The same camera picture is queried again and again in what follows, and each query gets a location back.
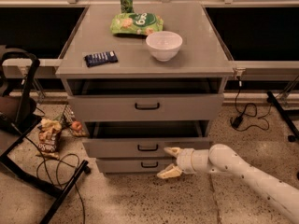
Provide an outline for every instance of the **snack bag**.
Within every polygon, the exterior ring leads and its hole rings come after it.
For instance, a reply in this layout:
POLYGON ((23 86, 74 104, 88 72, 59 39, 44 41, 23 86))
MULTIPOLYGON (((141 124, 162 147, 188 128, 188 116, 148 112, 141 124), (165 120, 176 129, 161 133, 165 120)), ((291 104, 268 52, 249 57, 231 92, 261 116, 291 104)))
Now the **snack bag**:
POLYGON ((152 13, 122 13, 112 20, 112 34, 149 35, 163 30, 164 21, 152 13))
POLYGON ((50 119, 42 119, 41 124, 37 147, 45 158, 59 160, 58 148, 62 125, 59 121, 50 119))

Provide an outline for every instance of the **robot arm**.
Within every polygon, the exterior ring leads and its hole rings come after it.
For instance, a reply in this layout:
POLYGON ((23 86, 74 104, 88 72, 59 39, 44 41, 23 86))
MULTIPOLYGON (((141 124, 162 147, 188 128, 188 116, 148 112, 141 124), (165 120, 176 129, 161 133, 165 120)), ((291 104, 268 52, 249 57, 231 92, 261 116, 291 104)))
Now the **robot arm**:
POLYGON ((170 164, 158 177, 180 176, 205 172, 235 175, 291 220, 299 223, 299 190, 251 166, 226 145, 217 144, 210 150, 167 147, 165 152, 177 158, 177 166, 170 164))

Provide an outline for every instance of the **gray cabinet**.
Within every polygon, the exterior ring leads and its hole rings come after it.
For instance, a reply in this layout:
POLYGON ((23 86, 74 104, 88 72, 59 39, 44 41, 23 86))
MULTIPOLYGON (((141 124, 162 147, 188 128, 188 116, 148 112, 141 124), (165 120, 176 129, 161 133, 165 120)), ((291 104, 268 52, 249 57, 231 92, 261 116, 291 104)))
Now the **gray cabinet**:
POLYGON ((57 72, 89 135, 83 140, 86 152, 105 174, 156 173, 174 161, 165 147, 207 148, 233 73, 199 3, 138 7, 159 13, 165 30, 182 35, 174 59, 157 62, 145 37, 112 35, 110 12, 119 12, 119 5, 107 4, 90 6, 57 72), (174 11, 187 22, 173 23, 174 11), (86 67, 84 54, 112 47, 118 63, 86 67))

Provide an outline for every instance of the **white bowl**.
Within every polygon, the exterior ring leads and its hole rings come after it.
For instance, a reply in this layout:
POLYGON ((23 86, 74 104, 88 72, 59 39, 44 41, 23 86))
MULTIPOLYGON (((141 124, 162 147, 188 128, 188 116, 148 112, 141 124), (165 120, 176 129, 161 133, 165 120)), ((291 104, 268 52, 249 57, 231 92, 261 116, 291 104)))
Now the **white bowl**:
POLYGON ((183 39, 176 33, 161 31, 148 35, 146 43, 153 57, 158 61, 167 62, 177 55, 183 39))

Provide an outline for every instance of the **black handle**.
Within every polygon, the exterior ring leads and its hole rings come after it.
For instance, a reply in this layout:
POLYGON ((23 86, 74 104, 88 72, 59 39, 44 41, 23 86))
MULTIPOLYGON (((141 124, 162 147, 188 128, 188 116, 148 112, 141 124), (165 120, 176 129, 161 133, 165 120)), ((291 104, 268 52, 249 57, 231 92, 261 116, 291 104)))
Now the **black handle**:
POLYGON ((153 110, 153 109, 158 109, 159 107, 160 107, 159 102, 155 106, 139 105, 138 103, 135 103, 135 109, 138 110, 153 110))
POLYGON ((156 145, 155 148, 141 148, 140 145, 138 145, 138 150, 141 152, 153 152, 153 151, 157 151, 159 148, 158 144, 156 145))
POLYGON ((158 162, 156 161, 156 164, 153 164, 153 165, 145 165, 145 164, 143 164, 143 161, 141 162, 141 167, 143 167, 143 168, 156 168, 156 167, 158 167, 158 162))

